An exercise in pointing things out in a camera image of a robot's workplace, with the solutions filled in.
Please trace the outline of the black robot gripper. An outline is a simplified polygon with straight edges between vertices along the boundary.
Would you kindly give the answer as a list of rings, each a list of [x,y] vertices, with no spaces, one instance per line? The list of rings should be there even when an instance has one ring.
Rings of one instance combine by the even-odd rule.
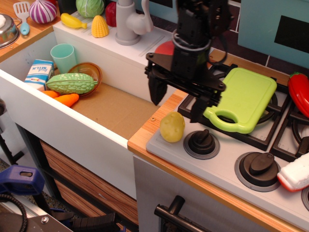
[[[207,35],[201,41],[190,42],[180,33],[173,33],[171,55],[148,53],[145,73],[152,103],[158,105],[172,86],[196,97],[191,108],[191,123],[203,116],[208,106],[218,105],[225,84],[212,74],[207,64],[213,37]]]

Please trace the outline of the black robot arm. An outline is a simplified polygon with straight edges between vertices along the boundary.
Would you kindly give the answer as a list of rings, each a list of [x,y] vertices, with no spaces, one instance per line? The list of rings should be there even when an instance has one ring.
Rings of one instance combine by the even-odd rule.
[[[179,0],[178,23],[173,32],[173,54],[148,53],[145,74],[151,101],[158,105],[172,86],[196,98],[191,109],[191,122],[198,122],[207,107],[217,106],[225,84],[215,77],[207,65],[214,38],[227,48],[223,33],[230,28],[233,16],[226,0]]]

